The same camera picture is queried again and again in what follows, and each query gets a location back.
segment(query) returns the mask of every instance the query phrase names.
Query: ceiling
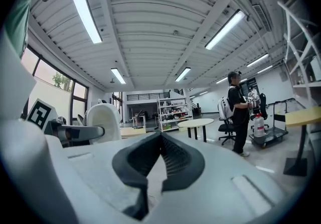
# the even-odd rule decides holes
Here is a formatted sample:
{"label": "ceiling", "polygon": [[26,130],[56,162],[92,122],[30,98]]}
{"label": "ceiling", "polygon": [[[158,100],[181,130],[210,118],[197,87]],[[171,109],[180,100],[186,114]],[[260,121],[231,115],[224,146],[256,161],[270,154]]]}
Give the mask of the ceiling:
{"label": "ceiling", "polygon": [[[277,1],[88,0],[103,40],[93,44],[73,0],[33,0],[29,31],[106,91],[206,87],[231,70],[250,76],[282,60],[285,20]],[[264,28],[253,4],[262,6],[271,32]],[[212,50],[205,49],[237,9],[246,17]],[[270,57],[246,67],[266,53]],[[125,85],[110,71],[114,67],[124,75]],[[175,79],[185,67],[191,71],[177,84]]]}

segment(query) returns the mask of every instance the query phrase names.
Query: white metal frame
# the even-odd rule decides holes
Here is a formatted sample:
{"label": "white metal frame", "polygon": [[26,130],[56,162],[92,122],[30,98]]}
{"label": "white metal frame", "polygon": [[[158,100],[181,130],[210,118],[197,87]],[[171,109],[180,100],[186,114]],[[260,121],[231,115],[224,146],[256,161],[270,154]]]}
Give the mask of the white metal frame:
{"label": "white metal frame", "polygon": [[[307,53],[309,52],[310,48],[313,48],[314,52],[315,52],[315,55],[317,57],[317,60],[319,62],[319,65],[321,66],[321,59],[320,59],[320,52],[317,48],[317,46],[315,45],[314,41],[313,41],[313,38],[312,36],[310,35],[310,32],[309,30],[304,26],[304,24],[302,22],[305,22],[305,20],[302,20],[298,17],[296,17],[293,12],[287,7],[285,6],[285,4],[281,3],[281,2],[277,2],[281,8],[284,9],[285,11],[285,14],[286,14],[286,26],[287,26],[287,34],[284,34],[284,38],[285,40],[287,41],[287,44],[286,44],[286,55],[285,55],[285,60],[284,62],[286,63],[287,62],[287,59],[288,59],[288,54],[289,54],[289,49],[291,48],[291,50],[293,51],[294,55],[295,55],[295,58],[297,60],[297,63],[295,64],[295,66],[293,67],[293,69],[290,71],[290,78],[291,78],[291,74],[294,73],[294,71],[300,67],[301,69],[301,73],[303,75],[303,79],[304,79],[304,84],[300,84],[300,85],[293,85],[293,82],[292,82],[292,86],[293,87],[302,87],[302,88],[306,88],[306,93],[307,93],[307,99],[308,99],[308,103],[309,103],[309,106],[314,106],[314,103],[312,101],[312,97],[311,97],[311,91],[310,91],[310,87],[313,87],[313,86],[321,86],[321,82],[312,82],[310,83],[309,82],[309,79],[307,77],[307,74],[305,72],[305,69],[304,69],[304,65],[303,65],[303,60],[304,58],[306,57]],[[304,33],[305,35],[305,38],[307,40],[307,44],[303,50],[303,53],[302,55],[300,56],[298,54],[298,50],[296,49],[296,47],[294,46],[294,44],[292,43],[291,41],[291,18],[297,23],[297,25],[301,28],[302,32]]]}
{"label": "white metal frame", "polygon": [[[184,100],[185,103],[182,104],[177,104],[177,105],[173,105],[172,101],[175,100]],[[166,106],[161,106],[161,103],[166,104],[166,102],[170,101],[171,105],[166,105]],[[163,113],[166,109],[168,108],[179,108],[179,107],[183,107],[186,106],[187,111],[180,111],[177,113]],[[167,98],[167,99],[157,99],[157,112],[158,112],[158,124],[159,124],[159,129],[164,132],[164,131],[170,131],[170,130],[176,130],[179,127],[176,125],[172,128],[169,129],[163,129],[163,125],[166,124],[176,124],[177,122],[181,122],[181,121],[185,121],[185,120],[192,120],[193,119],[193,112],[191,109],[191,104],[188,102],[188,99],[186,97],[183,98]],[[170,120],[170,121],[164,121],[163,118],[168,116],[168,115],[175,115],[175,114],[181,114],[181,113],[188,113],[189,117],[185,118],[185,119],[181,119],[181,120]]]}

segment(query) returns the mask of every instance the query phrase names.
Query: wooden tabletop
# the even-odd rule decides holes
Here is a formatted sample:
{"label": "wooden tabletop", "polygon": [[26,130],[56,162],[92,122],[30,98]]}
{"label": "wooden tabletop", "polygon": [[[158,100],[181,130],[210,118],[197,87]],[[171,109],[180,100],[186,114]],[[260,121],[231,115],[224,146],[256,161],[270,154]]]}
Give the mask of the wooden tabletop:
{"label": "wooden tabletop", "polygon": [[287,127],[303,126],[321,122],[321,107],[315,106],[308,109],[301,109],[285,114]]}
{"label": "wooden tabletop", "polygon": [[130,138],[146,134],[146,128],[134,129],[134,128],[120,128],[121,138]]}
{"label": "wooden tabletop", "polygon": [[213,121],[214,121],[213,119],[197,119],[197,120],[180,122],[178,126],[180,128],[195,128],[195,127],[208,125]]}

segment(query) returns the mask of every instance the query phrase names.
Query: black pants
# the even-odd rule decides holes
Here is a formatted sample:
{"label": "black pants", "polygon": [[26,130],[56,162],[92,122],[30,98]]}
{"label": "black pants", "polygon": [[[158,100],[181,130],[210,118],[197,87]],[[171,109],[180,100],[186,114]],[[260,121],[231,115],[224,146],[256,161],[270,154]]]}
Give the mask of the black pants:
{"label": "black pants", "polygon": [[243,153],[243,146],[245,145],[245,141],[247,138],[248,124],[248,122],[244,122],[241,125],[236,125],[234,128],[236,137],[233,151],[237,154]]}

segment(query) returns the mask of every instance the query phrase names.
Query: green shirt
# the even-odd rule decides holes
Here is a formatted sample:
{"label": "green shirt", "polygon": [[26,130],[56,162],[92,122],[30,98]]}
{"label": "green shirt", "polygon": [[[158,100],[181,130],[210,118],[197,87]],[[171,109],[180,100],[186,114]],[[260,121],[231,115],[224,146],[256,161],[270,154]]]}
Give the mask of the green shirt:
{"label": "green shirt", "polygon": [[22,58],[27,45],[28,18],[31,0],[17,0],[9,12],[4,27],[16,53]]}

